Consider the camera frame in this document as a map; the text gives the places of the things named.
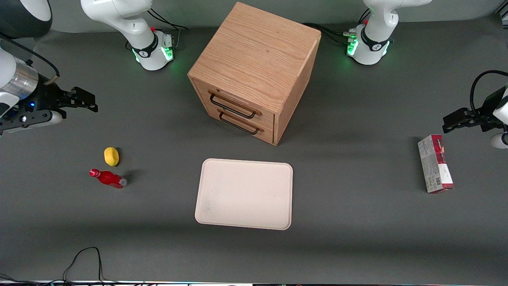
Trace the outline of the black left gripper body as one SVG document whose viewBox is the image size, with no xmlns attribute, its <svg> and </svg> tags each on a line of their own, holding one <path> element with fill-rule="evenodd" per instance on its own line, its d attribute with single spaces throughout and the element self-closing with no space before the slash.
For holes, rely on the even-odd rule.
<svg viewBox="0 0 508 286">
<path fill-rule="evenodd" d="M 490 94 L 483 105 L 473 111 L 482 132 L 507 128 L 507 87 Z"/>
</svg>

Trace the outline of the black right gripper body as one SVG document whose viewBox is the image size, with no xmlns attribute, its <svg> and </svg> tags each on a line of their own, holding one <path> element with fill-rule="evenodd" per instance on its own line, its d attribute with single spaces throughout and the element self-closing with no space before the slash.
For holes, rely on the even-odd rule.
<svg viewBox="0 0 508 286">
<path fill-rule="evenodd" d="M 76 105 L 71 102 L 69 92 L 56 84 L 38 85 L 33 93 L 23 100 L 23 110 L 26 112 L 49 110 L 66 118 L 67 113 L 63 108 L 76 108 Z"/>
</svg>

